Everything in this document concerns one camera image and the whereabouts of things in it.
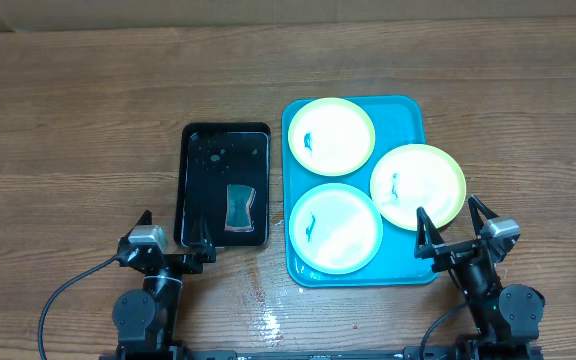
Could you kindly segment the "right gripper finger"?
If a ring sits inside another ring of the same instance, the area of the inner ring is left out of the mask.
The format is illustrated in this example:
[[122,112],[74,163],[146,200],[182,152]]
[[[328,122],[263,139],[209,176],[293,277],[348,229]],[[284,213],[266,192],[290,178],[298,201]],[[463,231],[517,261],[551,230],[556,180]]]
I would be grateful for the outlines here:
[[474,233],[480,235],[484,227],[484,221],[497,218],[498,215],[490,210],[476,195],[470,195],[467,198],[467,202]]
[[445,245],[445,242],[423,207],[417,208],[416,216],[417,231],[414,257],[418,259],[434,258],[439,253],[439,249]]

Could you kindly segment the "green scrub sponge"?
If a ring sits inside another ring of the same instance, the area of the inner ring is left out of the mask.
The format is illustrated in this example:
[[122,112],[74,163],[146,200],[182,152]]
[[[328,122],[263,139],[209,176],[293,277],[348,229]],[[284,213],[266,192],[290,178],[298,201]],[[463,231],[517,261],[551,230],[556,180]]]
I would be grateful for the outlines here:
[[227,210],[224,230],[228,232],[251,232],[254,229],[251,208],[256,191],[241,184],[227,185]]

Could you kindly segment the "light blue plate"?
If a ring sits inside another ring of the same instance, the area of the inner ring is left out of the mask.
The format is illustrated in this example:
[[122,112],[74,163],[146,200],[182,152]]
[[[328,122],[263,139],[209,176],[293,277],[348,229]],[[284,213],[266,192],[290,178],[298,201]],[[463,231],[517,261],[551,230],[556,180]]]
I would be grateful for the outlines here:
[[343,183],[308,190],[291,210],[289,241],[311,268],[346,275],[367,266],[383,238],[383,221],[372,200]]

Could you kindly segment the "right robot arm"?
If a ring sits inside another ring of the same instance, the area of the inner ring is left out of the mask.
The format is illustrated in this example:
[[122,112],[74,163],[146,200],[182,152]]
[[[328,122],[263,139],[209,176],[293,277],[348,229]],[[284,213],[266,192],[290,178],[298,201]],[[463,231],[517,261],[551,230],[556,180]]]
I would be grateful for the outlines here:
[[434,329],[464,308],[470,311],[477,332],[460,335],[446,355],[450,359],[537,359],[530,343],[539,337],[545,297],[525,285],[504,286],[496,272],[521,235],[519,224],[490,210],[479,198],[467,199],[474,238],[448,245],[426,211],[416,211],[414,256],[430,259],[435,273],[446,271],[464,296],[464,303],[437,319],[424,334],[418,357],[429,351]]

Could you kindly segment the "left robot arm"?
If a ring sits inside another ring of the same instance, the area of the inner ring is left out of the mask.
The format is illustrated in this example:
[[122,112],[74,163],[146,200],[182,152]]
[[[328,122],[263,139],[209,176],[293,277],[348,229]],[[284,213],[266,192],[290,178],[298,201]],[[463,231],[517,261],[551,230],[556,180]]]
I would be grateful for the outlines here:
[[119,240],[116,260],[144,275],[140,289],[122,294],[114,304],[112,320],[118,330],[115,359],[191,359],[191,351],[174,338],[182,277],[200,274],[203,265],[216,261],[207,222],[195,227],[192,254],[167,254],[163,229],[152,223],[146,210]]

